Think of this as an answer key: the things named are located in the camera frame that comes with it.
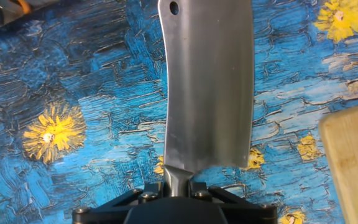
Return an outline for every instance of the bolt head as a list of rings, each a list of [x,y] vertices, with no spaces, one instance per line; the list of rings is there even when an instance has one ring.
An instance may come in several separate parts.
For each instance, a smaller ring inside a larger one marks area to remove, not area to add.
[[[132,191],[136,194],[136,193],[139,193],[139,192],[143,192],[143,189],[133,189]]]
[[[209,195],[210,195],[210,193],[206,190],[199,190],[194,193],[194,197],[196,197],[196,198],[207,197]]]
[[[158,195],[156,193],[153,192],[144,192],[142,193],[142,198],[144,199],[155,199],[158,197]]]
[[[82,213],[87,213],[87,212],[89,212],[90,210],[91,210],[91,208],[88,207],[88,206],[81,206],[81,207],[77,208],[77,209],[75,210],[75,212],[78,213],[78,214],[82,214]]]

